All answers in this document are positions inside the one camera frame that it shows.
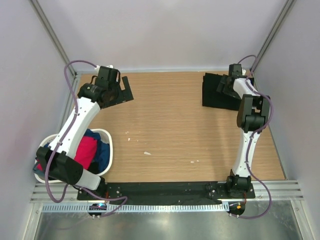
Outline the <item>black t shirt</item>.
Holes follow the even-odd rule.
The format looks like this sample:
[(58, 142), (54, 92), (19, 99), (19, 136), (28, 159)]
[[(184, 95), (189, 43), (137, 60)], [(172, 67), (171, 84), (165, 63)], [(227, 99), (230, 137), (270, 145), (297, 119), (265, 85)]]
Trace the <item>black t shirt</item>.
[(238, 111), (241, 100), (223, 92), (217, 91), (223, 76), (205, 73), (202, 82), (202, 106)]

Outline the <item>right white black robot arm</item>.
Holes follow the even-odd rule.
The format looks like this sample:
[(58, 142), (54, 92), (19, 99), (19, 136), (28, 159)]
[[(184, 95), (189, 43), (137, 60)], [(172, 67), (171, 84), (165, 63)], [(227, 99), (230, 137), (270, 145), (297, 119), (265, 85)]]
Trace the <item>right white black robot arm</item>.
[(251, 191), (256, 144), (273, 116), (273, 107), (270, 97), (255, 89), (240, 63), (229, 65), (228, 74), (222, 76), (217, 91), (240, 100), (236, 124), (241, 138), (224, 188), (229, 197), (243, 198)]

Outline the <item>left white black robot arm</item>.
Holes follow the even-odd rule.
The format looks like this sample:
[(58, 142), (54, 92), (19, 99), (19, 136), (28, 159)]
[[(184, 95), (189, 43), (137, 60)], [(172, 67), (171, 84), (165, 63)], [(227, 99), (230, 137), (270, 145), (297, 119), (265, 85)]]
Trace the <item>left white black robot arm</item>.
[(47, 193), (55, 203), (49, 178), (61, 181), (66, 186), (80, 188), (95, 200), (107, 193), (105, 179), (85, 169), (75, 160), (79, 144), (91, 121), (100, 110), (133, 100), (129, 80), (113, 65), (96, 65), (97, 76), (93, 83), (85, 83), (78, 94), (73, 95), (74, 109), (64, 126), (48, 147), (40, 146), (36, 159), (44, 170)]

